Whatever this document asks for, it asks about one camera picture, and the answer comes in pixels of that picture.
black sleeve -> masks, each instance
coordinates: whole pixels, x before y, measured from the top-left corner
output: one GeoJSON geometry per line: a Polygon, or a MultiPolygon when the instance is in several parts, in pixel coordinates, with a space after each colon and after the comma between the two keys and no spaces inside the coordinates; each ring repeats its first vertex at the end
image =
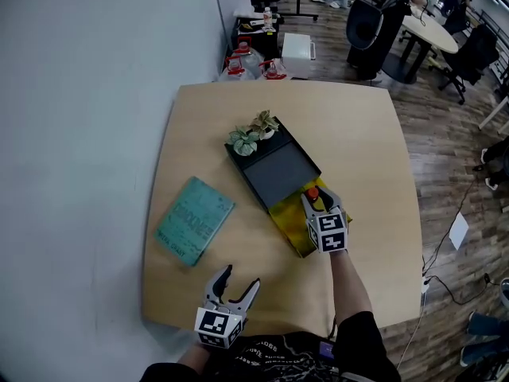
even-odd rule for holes
{"type": "Polygon", "coordinates": [[[332,349],[340,375],[363,376],[378,381],[401,382],[396,367],[387,358],[373,313],[363,311],[344,320],[332,349]]]}
{"type": "Polygon", "coordinates": [[[140,382],[170,382],[172,380],[185,380],[195,382],[201,380],[196,371],[183,364],[152,364],[143,374],[140,382]]]}

white paper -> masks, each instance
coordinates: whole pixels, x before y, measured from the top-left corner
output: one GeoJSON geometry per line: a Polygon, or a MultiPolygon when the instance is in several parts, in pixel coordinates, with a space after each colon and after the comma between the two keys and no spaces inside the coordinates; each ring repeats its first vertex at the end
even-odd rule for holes
{"type": "Polygon", "coordinates": [[[460,248],[461,242],[463,242],[464,236],[467,234],[467,231],[468,231],[467,221],[463,218],[461,212],[459,212],[456,215],[454,224],[449,232],[449,239],[451,239],[451,242],[453,242],[453,245],[456,248],[456,250],[460,248]]]}

plastic bottle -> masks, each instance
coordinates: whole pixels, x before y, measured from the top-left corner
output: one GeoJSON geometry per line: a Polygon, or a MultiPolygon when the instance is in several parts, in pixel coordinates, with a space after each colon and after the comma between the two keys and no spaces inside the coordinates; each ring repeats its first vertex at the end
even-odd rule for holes
{"type": "Polygon", "coordinates": [[[228,57],[226,60],[226,68],[218,79],[219,82],[232,82],[236,80],[254,80],[255,76],[244,69],[240,57],[228,57]]]}
{"type": "Polygon", "coordinates": [[[270,7],[266,7],[263,12],[263,28],[272,29],[272,11],[270,11],[270,7]]]}
{"type": "Polygon", "coordinates": [[[258,80],[289,80],[291,77],[286,73],[285,67],[279,59],[266,60],[260,64],[260,68],[265,68],[269,65],[266,71],[262,71],[262,76],[258,80]]]}
{"type": "Polygon", "coordinates": [[[259,65],[264,58],[262,54],[251,48],[251,37],[239,37],[239,47],[234,51],[234,54],[242,58],[242,66],[251,71],[255,78],[262,75],[259,65]]]}

white wall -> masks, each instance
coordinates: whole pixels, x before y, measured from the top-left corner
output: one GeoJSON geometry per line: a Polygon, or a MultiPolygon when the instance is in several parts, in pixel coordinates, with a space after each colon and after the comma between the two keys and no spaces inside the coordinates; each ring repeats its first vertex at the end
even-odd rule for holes
{"type": "Polygon", "coordinates": [[[7,380],[139,380],[183,349],[141,321],[146,215],[177,89],[224,47],[216,0],[0,0],[7,380]]]}
{"type": "Polygon", "coordinates": [[[496,5],[492,0],[473,0],[472,4],[476,11],[484,10],[499,27],[509,35],[509,11],[501,5],[496,5]]]}

white box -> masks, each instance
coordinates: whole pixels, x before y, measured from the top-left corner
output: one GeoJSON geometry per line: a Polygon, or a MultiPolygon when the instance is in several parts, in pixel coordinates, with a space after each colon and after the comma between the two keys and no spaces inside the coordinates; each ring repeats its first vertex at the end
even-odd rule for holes
{"type": "Polygon", "coordinates": [[[285,33],[282,63],[288,73],[307,80],[311,73],[311,60],[316,58],[315,43],[309,35],[285,33]]]}

